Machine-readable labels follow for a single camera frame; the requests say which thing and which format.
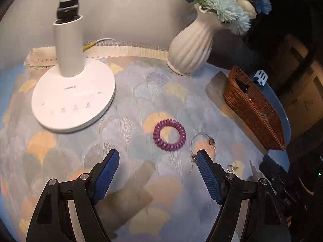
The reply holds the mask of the thin silver bangle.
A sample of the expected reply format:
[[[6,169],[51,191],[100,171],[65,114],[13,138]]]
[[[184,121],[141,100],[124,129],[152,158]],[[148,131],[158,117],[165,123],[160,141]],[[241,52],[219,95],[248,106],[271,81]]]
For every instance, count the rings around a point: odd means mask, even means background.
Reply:
[[[195,134],[189,143],[191,167],[193,167],[193,164],[196,164],[197,153],[200,150],[205,150],[209,157],[214,160],[216,155],[215,140],[205,132]]]

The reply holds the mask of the brown wicker basket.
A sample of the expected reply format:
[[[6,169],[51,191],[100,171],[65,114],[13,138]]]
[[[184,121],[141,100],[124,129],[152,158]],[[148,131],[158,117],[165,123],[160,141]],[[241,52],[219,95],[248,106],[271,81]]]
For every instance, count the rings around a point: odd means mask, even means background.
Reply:
[[[235,79],[250,85],[246,94],[240,90]],[[229,73],[223,98],[267,150],[285,149],[284,134],[277,112],[261,90],[237,66],[233,66]]]

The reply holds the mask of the patterned fan-motif table cloth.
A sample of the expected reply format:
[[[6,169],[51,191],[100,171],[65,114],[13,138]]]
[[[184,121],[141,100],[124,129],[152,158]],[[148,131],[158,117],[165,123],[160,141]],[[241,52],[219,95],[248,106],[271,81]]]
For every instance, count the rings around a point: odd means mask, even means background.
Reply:
[[[203,65],[178,76],[164,61],[104,59],[115,77],[112,105],[96,123],[70,134],[38,124],[31,97],[44,69],[1,72],[1,220],[24,241],[37,201],[51,178],[74,180],[111,149],[120,164],[96,206],[113,241],[204,241],[219,206],[195,165],[189,143],[198,132],[215,140],[214,161],[260,177],[268,152],[223,100],[228,71]]]

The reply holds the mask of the white desk lamp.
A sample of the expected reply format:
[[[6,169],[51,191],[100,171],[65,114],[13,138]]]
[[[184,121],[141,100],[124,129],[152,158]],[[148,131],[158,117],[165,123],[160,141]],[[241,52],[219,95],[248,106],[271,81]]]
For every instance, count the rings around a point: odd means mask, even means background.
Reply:
[[[53,23],[58,62],[37,82],[31,100],[39,124],[52,132],[71,133],[96,122],[115,94],[113,72],[83,53],[78,0],[60,0]]]

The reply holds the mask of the black wrist watch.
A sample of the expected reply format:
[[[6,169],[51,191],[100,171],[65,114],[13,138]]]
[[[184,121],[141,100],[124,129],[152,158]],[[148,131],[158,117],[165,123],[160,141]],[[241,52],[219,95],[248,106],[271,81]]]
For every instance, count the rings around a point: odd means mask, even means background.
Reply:
[[[237,79],[235,79],[235,82],[236,82],[236,84],[238,85],[238,87],[240,88],[240,90],[241,90],[244,94],[246,94],[246,93],[248,92],[248,89],[249,89],[249,87],[250,87],[250,85],[249,85],[249,84],[245,84],[244,82],[242,82],[242,81],[240,81],[240,80],[237,80]]]

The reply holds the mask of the white ribbed ceramic vase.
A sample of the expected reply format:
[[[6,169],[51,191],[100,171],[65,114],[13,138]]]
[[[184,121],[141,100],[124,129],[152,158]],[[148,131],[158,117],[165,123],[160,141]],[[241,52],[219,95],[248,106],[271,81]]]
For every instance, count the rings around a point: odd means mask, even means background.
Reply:
[[[214,35],[222,29],[230,29],[230,24],[219,21],[217,14],[194,5],[197,18],[183,29],[171,42],[167,64],[178,75],[189,76],[199,69],[209,58]]]

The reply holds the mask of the blue white artificial flowers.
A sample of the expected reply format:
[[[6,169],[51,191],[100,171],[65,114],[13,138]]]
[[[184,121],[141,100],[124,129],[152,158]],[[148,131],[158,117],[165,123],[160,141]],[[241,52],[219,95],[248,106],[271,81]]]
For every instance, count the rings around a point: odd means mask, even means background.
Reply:
[[[222,24],[228,24],[231,32],[245,34],[251,21],[258,14],[268,15],[272,10],[270,0],[187,0],[195,2],[202,11],[213,13]]]

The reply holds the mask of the white metal bracket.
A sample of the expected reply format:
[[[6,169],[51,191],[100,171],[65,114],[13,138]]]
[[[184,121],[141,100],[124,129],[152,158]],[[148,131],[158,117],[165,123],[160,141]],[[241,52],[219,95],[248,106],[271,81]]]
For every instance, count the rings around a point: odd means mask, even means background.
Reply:
[[[268,75],[265,71],[257,71],[255,72],[254,74],[254,82],[256,82],[257,84],[261,85],[261,86],[264,86],[267,82],[267,79],[268,79]]]

